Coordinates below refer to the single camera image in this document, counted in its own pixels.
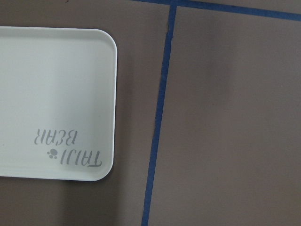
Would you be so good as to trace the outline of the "white bear print tray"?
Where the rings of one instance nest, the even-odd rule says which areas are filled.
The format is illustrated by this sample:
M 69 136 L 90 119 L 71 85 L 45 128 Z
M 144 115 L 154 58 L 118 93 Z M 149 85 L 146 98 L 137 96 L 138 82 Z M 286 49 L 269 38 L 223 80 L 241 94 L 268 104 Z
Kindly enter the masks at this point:
M 98 29 L 0 29 L 0 174 L 97 181 L 112 169 L 117 46 Z

